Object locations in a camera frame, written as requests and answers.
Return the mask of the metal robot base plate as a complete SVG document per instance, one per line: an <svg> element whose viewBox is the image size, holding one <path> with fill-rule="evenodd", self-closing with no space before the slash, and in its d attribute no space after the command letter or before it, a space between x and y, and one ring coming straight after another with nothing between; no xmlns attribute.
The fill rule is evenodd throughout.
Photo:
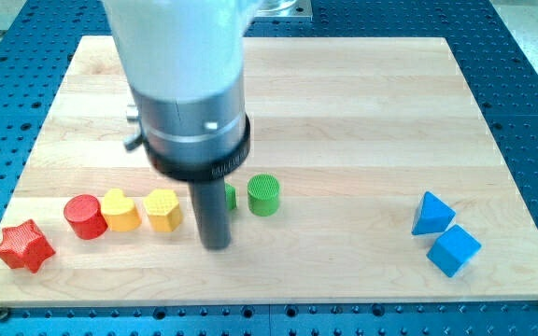
<svg viewBox="0 0 538 336"><path fill-rule="evenodd" d="M311 21L312 18L311 0L264 0L254 17L258 21Z"/></svg>

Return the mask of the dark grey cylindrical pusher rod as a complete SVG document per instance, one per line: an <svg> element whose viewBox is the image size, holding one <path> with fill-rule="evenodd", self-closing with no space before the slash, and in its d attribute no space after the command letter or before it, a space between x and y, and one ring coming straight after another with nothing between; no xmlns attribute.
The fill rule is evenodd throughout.
<svg viewBox="0 0 538 336"><path fill-rule="evenodd" d="M209 250L226 248L231 242L231 230L224 179L192 182L189 191L203 246Z"/></svg>

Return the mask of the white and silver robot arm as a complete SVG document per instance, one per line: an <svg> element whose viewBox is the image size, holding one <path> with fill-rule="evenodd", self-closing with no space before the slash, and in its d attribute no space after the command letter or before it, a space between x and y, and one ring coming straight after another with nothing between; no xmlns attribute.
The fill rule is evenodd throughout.
<svg viewBox="0 0 538 336"><path fill-rule="evenodd" d="M107 21L153 167L189 185L203 246L231 242L226 175L246 159L243 36L257 0L106 0Z"/></svg>

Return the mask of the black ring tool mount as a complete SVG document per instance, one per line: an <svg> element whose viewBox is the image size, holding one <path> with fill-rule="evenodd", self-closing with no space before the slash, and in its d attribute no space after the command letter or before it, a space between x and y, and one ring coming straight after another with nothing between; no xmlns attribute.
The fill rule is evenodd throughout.
<svg viewBox="0 0 538 336"><path fill-rule="evenodd" d="M251 125L248 116L244 136L235 149L226 156L204 163L186 163L184 161L172 161L155 151L147 140L143 141L143 147L151 165L161 174L172 179L185 182L206 182L223 178L236 170L247 158L250 150Z"/></svg>

